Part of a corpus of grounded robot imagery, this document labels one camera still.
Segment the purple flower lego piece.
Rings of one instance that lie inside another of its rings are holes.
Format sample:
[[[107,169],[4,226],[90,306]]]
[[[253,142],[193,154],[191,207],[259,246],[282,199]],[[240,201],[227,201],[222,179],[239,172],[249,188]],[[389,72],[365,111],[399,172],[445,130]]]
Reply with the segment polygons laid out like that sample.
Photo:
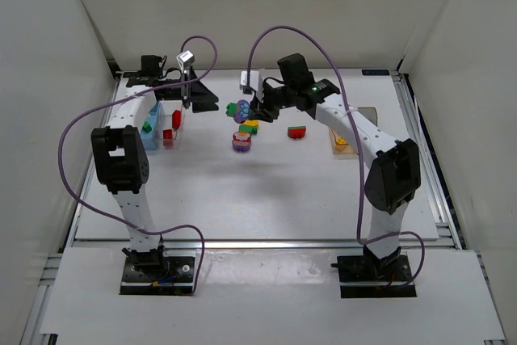
[[[236,102],[236,112],[233,117],[234,121],[242,124],[250,117],[250,103],[247,100],[240,99]]]

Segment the red comb lego brick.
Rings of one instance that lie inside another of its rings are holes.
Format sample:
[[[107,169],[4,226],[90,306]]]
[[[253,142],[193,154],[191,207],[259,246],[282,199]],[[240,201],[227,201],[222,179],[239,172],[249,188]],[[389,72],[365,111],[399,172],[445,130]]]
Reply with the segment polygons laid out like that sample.
[[[171,126],[173,130],[178,130],[182,123],[182,112],[180,110],[174,110],[171,115]]]

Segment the green lego connector brick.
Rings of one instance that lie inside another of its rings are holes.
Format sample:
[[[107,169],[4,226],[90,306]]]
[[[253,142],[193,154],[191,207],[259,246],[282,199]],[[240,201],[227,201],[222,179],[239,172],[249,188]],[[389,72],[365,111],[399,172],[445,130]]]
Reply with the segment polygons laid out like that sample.
[[[229,117],[235,117],[235,115],[237,114],[237,104],[228,103],[225,108],[225,114]]]

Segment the small red lego brick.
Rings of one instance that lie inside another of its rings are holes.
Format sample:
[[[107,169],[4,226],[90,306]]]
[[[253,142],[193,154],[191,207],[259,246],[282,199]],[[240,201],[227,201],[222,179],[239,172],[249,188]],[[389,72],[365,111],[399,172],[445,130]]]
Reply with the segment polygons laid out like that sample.
[[[172,129],[164,129],[162,131],[163,143],[174,143],[174,132]]]

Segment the small green lego brick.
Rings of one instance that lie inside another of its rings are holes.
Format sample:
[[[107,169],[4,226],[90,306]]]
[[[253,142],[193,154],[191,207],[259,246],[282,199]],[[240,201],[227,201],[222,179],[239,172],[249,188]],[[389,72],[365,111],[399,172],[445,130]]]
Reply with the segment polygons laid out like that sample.
[[[153,130],[153,127],[151,126],[151,124],[149,122],[144,122],[144,124],[142,125],[142,128],[141,128],[141,131],[143,133],[151,133]]]

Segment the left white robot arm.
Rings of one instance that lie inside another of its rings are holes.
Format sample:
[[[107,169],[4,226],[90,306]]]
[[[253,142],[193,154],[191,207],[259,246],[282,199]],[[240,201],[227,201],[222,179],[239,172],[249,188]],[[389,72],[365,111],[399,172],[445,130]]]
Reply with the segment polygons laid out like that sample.
[[[157,103],[155,85],[150,76],[129,83],[124,102],[105,127],[92,131],[91,143],[98,181],[113,195],[123,220],[129,223],[130,247],[124,254],[137,271],[157,279],[169,269],[161,235],[142,232],[153,230],[154,223],[145,193],[149,160],[141,139],[145,120]]]

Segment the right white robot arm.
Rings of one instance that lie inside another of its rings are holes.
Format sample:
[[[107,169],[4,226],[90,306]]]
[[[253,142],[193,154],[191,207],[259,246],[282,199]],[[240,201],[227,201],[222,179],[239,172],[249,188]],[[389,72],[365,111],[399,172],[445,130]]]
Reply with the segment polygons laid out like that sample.
[[[369,234],[358,241],[364,263],[378,276],[398,259],[402,221],[421,186],[418,145],[380,130],[347,103],[341,86],[318,81],[299,53],[278,60],[282,81],[271,86],[256,70],[242,72],[240,87],[252,95],[249,117],[273,122],[294,107],[346,140],[359,159],[359,199],[372,207]]]

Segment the yellow rounded lego brick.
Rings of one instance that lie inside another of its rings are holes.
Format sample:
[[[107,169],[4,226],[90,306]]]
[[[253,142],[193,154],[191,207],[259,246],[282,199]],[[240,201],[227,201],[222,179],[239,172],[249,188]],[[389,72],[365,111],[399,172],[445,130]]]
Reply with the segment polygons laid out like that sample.
[[[250,126],[250,127],[259,127],[259,121],[258,120],[246,120],[243,125]]]

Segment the clear transparent container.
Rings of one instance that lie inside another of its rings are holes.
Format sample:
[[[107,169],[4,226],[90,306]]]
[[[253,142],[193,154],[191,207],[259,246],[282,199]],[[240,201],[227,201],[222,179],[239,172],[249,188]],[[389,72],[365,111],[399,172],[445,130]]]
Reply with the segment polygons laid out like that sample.
[[[158,105],[158,114],[153,139],[159,149],[177,149],[180,146],[185,110],[177,101],[161,101]]]

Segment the blue container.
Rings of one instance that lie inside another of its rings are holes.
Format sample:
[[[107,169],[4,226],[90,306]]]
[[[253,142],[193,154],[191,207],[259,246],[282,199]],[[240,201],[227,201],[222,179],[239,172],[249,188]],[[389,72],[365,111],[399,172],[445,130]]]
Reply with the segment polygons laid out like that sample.
[[[158,149],[158,131],[162,123],[162,105],[156,102],[141,127],[141,140],[146,150]]]

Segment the amber transparent container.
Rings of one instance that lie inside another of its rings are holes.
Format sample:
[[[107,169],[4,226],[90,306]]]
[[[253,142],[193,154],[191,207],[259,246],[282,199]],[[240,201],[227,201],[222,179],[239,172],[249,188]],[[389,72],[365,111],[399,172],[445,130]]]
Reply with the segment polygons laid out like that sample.
[[[378,124],[378,114],[375,107],[358,107],[357,111],[374,125]],[[355,149],[333,129],[329,129],[330,146],[334,156],[354,157]]]

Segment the aluminium table frame rail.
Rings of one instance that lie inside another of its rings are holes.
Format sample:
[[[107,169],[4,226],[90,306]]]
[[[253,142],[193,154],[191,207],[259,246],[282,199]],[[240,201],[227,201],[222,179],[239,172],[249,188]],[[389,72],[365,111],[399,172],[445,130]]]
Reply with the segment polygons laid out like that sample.
[[[391,77],[409,135],[418,143],[423,168],[422,185],[435,217],[439,239],[445,238],[450,241],[452,248],[463,250],[465,246],[461,227],[459,227],[455,209],[448,194],[447,184],[441,179],[441,169],[417,98],[410,85],[409,75],[392,71]]]

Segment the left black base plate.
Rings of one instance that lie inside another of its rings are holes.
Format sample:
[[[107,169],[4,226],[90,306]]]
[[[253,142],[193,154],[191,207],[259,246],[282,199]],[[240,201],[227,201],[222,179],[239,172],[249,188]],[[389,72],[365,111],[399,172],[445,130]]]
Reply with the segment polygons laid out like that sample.
[[[191,297],[197,286],[194,252],[171,254],[163,246],[147,252],[124,248],[119,294]]]

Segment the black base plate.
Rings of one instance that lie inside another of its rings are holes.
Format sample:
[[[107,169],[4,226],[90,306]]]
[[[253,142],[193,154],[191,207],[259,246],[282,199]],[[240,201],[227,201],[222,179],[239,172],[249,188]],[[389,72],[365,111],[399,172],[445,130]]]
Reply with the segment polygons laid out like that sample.
[[[338,272],[342,299],[417,296],[409,259],[400,252],[378,259],[364,250],[361,255],[338,256],[330,266]]]
[[[171,254],[163,246],[147,252],[124,248],[119,294],[191,297],[197,286],[194,252]]]

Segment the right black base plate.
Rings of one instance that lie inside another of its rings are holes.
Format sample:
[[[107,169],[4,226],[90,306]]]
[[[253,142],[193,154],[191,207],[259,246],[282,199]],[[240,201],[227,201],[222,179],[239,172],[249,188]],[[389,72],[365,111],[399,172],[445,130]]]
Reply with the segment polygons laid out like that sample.
[[[409,259],[400,252],[378,259],[364,250],[361,255],[338,256],[330,266],[338,272],[342,299],[417,296]]]

